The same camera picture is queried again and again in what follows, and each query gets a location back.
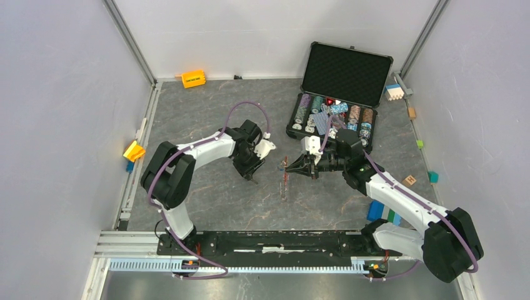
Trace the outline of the red handled keyring tool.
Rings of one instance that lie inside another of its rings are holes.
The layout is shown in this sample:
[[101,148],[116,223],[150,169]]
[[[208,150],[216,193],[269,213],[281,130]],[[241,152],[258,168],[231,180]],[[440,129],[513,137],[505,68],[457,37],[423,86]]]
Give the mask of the red handled keyring tool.
[[281,172],[281,180],[280,180],[280,198],[281,201],[286,202],[288,200],[288,179],[289,174],[286,172],[286,168],[288,166],[288,156],[284,156],[282,161],[277,166],[278,170]]

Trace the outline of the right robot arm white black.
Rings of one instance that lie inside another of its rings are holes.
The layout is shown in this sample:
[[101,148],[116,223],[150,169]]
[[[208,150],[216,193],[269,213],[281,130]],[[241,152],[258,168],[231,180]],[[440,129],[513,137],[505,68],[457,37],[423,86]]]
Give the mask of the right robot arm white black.
[[348,129],[340,129],[329,147],[318,136],[304,137],[301,146],[301,155],[286,168],[287,173],[317,179],[323,172],[340,171],[349,187],[382,203],[412,226],[406,229],[385,219],[369,223],[361,231],[365,253],[387,250],[410,256],[445,283],[478,271],[484,251],[468,212],[434,204],[398,182],[373,161],[358,135]]

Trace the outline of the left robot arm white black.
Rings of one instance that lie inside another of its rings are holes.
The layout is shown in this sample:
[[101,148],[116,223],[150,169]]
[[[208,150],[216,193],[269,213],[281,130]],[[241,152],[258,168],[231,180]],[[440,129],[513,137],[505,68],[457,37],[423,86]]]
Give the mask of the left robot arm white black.
[[194,143],[162,142],[142,174],[140,185],[174,236],[174,249],[186,255],[196,248],[196,237],[191,234],[195,226],[185,204],[196,170],[218,159],[230,158],[238,174],[251,181],[266,156],[275,149],[269,134],[250,120]]

